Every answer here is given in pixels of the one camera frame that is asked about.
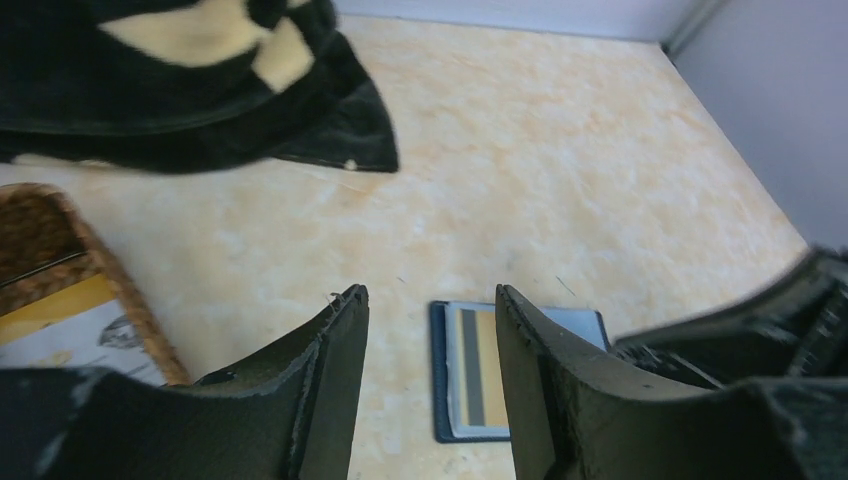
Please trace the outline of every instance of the white wall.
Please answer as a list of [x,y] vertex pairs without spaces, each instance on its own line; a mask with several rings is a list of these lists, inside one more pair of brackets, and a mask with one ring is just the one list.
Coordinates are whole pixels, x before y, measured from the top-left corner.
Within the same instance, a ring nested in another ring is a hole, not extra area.
[[731,0],[674,60],[801,234],[848,245],[848,1]]
[[658,42],[701,0],[336,0],[339,12]]

